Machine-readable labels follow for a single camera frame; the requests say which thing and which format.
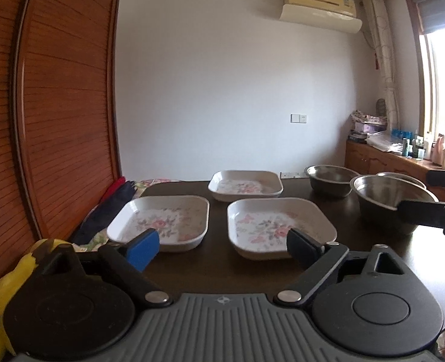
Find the tabletop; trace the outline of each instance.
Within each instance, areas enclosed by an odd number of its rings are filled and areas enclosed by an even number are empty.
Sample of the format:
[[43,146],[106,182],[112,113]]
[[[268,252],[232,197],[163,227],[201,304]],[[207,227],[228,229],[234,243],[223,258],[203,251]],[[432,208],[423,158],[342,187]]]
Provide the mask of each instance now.
[[[144,196],[197,195],[209,200],[209,227],[204,240],[185,253],[159,253],[144,275],[177,298],[182,292],[242,294],[264,292],[270,299],[303,271],[293,259],[251,261],[234,250],[227,231],[229,203],[216,201],[208,181],[169,182],[149,187]],[[283,180],[281,197],[314,202],[337,229],[337,241],[351,250],[368,251],[375,244],[390,246],[439,301],[445,321],[445,236],[442,229],[419,226],[409,237],[380,232],[360,218],[353,192],[344,199],[316,195],[308,179]]]

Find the white tray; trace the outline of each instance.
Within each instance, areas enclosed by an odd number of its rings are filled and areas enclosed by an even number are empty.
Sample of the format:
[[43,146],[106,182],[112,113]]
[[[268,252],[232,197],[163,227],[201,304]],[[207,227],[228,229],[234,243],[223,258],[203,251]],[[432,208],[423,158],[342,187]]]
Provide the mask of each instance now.
[[292,227],[322,244],[337,236],[316,204],[298,198],[239,200],[229,205],[227,218],[230,242],[250,260],[289,257],[286,235]]
[[219,201],[248,198],[277,197],[283,184],[276,173],[270,171],[225,170],[214,174],[208,186]]
[[199,196],[145,196],[127,203],[107,228],[113,241],[127,243],[149,228],[159,232],[161,252],[198,246],[207,232],[209,201]]

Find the silver screw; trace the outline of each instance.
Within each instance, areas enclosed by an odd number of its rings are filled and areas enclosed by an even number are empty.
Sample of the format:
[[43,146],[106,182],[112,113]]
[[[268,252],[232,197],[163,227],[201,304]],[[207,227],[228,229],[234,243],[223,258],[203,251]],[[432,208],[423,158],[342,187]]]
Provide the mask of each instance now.
[[150,303],[165,303],[169,300],[169,295],[163,291],[150,291],[145,294],[145,299]]
[[301,294],[294,290],[284,290],[278,293],[278,299],[286,303],[294,303],[301,300]]

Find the air conditioner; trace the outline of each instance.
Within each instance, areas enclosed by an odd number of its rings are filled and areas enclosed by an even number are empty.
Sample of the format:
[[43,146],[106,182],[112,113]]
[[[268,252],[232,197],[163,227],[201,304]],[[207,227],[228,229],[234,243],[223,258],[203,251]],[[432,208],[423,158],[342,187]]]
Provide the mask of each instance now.
[[353,0],[284,0],[279,20],[345,33],[357,33],[362,25]]

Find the spray can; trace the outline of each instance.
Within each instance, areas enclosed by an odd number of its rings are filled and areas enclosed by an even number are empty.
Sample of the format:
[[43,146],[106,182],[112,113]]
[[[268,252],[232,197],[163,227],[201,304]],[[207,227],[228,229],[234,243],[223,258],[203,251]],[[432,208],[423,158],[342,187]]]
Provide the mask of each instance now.
[[403,139],[402,156],[404,158],[408,157],[409,146],[410,146],[410,140],[409,139]]

